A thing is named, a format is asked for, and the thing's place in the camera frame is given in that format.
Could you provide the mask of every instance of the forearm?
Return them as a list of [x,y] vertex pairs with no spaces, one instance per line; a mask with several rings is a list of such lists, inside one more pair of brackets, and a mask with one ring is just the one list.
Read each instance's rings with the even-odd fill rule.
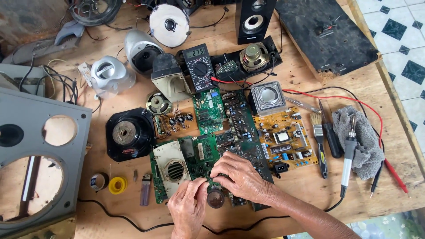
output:
[[295,219],[315,239],[358,239],[353,230],[323,210],[275,188],[267,203]]

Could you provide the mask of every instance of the speaker enclosure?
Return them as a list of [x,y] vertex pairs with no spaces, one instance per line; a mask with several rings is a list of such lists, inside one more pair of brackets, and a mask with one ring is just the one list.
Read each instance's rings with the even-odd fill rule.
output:
[[[265,5],[254,7],[263,1]],[[276,0],[236,0],[235,26],[238,45],[257,43],[266,36]]]

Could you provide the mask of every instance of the yellow tape roll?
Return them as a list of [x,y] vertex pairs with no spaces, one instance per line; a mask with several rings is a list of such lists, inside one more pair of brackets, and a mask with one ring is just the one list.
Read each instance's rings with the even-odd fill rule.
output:
[[110,193],[115,195],[120,194],[124,192],[124,190],[127,188],[127,184],[127,179],[125,179],[124,177],[114,177],[109,182],[109,191]]

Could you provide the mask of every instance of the brown circuit board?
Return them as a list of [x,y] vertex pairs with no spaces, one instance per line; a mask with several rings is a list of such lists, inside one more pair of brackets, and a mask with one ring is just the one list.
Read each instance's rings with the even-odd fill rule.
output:
[[317,164],[297,107],[254,118],[270,170],[280,173]]
[[187,135],[188,132],[197,130],[198,124],[196,123],[195,117],[196,115],[193,108],[177,109],[168,114],[155,116],[153,118],[153,124],[155,125],[155,132],[158,139],[177,139]]

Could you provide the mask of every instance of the soldering iron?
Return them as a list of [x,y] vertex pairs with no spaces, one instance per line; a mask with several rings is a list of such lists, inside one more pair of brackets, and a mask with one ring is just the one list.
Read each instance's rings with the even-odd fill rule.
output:
[[350,173],[351,173],[351,163],[353,162],[354,152],[357,146],[355,128],[356,128],[356,115],[353,115],[351,117],[351,129],[345,140],[346,148],[345,148],[345,156],[344,156],[343,177],[341,179],[341,198],[344,198],[347,192],[348,182],[350,180]]

